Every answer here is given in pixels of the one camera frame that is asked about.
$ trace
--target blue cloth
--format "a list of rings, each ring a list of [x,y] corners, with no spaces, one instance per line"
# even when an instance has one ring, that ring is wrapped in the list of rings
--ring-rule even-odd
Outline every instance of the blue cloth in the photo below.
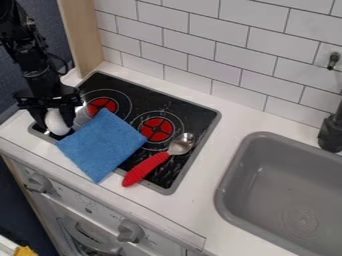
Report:
[[[103,108],[93,120],[56,146],[98,183],[146,141],[132,126]]]

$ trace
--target sink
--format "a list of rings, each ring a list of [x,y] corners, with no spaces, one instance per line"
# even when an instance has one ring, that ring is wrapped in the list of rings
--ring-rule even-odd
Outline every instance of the sink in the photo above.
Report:
[[[342,255],[338,155],[276,134],[253,133],[217,188],[215,205],[227,222],[297,255]]]

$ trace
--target spoon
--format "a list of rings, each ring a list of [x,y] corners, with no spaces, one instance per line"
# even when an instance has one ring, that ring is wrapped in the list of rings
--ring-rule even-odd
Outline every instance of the spoon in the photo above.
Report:
[[[171,156],[184,155],[188,153],[195,144],[195,136],[192,133],[183,133],[170,143],[169,149],[157,153],[131,169],[122,181],[123,187],[129,187],[143,180],[149,173]]]

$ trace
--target wooden panel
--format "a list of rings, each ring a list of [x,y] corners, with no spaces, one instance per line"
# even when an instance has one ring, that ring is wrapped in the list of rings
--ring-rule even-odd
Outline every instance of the wooden panel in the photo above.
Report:
[[[103,61],[93,0],[58,0],[71,52],[81,78]]]

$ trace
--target floor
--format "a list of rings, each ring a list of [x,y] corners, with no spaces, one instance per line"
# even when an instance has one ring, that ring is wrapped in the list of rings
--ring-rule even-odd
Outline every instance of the floor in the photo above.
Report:
[[[30,246],[39,256],[58,255],[1,157],[0,205],[1,235]]]

